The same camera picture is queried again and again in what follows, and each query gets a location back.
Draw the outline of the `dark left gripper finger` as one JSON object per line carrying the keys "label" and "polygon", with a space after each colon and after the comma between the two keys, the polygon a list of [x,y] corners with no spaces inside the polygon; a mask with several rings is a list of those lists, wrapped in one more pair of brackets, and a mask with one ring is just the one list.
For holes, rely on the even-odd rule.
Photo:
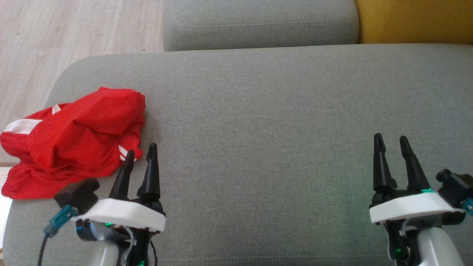
{"label": "dark left gripper finger", "polygon": [[146,162],[147,167],[145,170],[142,185],[137,190],[137,196],[151,202],[159,201],[161,195],[159,163],[156,143],[149,144]]}
{"label": "dark left gripper finger", "polygon": [[116,200],[129,201],[128,189],[130,182],[130,174],[133,171],[135,165],[135,152],[134,150],[128,150],[125,157],[124,164],[120,167],[112,189],[109,193],[109,198]]}

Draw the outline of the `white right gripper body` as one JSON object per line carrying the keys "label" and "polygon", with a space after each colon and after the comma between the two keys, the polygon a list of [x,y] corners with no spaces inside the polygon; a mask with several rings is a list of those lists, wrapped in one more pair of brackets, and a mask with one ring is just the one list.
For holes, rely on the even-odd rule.
{"label": "white right gripper body", "polygon": [[371,223],[376,225],[424,216],[465,212],[432,190],[412,192],[382,188],[374,193],[369,207]]}

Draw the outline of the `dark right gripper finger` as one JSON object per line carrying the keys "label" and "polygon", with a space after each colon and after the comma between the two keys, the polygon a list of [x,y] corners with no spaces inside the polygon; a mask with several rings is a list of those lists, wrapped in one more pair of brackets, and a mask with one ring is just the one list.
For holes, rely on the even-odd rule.
{"label": "dark right gripper finger", "polygon": [[392,178],[385,152],[386,146],[383,136],[380,133],[376,133],[374,135],[373,152],[373,189],[375,192],[397,188],[397,182]]}
{"label": "dark right gripper finger", "polygon": [[400,137],[401,155],[405,161],[406,172],[408,178],[408,191],[428,191],[431,186],[424,174],[418,158],[412,150],[408,138],[404,135]]}

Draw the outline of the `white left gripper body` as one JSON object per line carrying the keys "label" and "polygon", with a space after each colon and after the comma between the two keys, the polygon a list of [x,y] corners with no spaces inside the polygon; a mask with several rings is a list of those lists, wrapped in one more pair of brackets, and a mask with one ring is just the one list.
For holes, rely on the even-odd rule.
{"label": "white left gripper body", "polygon": [[101,199],[85,214],[72,218],[75,222],[79,219],[148,229],[151,232],[162,232],[166,225],[164,214],[136,202],[113,198]]}

